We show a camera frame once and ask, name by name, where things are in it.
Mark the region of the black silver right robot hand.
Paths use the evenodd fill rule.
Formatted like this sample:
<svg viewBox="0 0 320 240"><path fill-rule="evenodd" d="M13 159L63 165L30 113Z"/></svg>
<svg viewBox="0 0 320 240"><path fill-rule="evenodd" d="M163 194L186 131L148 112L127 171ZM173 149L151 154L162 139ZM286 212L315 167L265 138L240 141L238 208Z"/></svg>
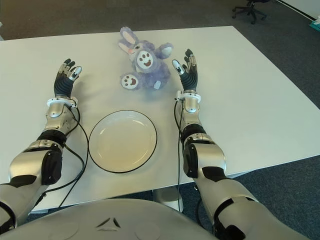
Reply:
<svg viewBox="0 0 320 240"><path fill-rule="evenodd" d="M180 64L176 59L172 60L172 65L179 75L184 91L196 91L198 85L198 66L194 53L188 48L185 51L184 61Z"/></svg>

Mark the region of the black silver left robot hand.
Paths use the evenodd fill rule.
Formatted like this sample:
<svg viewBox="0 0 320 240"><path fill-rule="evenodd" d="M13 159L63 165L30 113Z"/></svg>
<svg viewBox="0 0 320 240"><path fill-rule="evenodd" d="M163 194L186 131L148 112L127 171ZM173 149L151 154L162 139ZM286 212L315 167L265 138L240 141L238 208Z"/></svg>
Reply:
<svg viewBox="0 0 320 240"><path fill-rule="evenodd" d="M75 61L66 59L60 66L55 81L54 95L71 98L74 82L79 78L82 72L81 66L75 66Z"/></svg>

